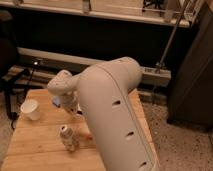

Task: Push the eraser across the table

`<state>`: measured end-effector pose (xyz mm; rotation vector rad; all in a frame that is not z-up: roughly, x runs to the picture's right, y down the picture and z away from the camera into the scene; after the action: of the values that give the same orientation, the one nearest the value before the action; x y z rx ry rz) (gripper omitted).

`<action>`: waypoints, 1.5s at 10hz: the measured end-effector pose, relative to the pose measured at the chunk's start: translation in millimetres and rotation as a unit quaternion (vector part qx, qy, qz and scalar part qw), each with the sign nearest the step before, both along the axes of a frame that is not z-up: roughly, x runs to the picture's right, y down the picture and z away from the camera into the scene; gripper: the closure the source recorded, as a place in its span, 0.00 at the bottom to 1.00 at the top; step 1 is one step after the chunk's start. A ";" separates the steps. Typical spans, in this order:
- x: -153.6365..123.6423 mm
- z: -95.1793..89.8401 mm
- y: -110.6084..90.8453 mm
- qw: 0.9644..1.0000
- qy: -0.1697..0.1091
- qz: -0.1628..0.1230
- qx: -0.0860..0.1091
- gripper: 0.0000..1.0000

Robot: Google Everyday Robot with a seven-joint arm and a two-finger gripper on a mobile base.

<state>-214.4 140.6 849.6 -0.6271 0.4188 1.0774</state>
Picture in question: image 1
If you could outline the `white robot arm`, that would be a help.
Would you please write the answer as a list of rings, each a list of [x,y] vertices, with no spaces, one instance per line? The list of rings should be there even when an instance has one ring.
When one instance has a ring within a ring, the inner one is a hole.
[[[160,171],[158,161],[129,100],[142,73],[138,62],[122,57],[72,75],[60,71],[47,84],[63,101],[78,95],[88,128],[106,171]]]

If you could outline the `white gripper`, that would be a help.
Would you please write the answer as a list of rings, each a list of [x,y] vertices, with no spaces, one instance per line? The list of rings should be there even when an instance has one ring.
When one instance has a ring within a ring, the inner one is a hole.
[[[67,93],[60,97],[62,108],[70,115],[78,111],[78,99],[74,93]]]

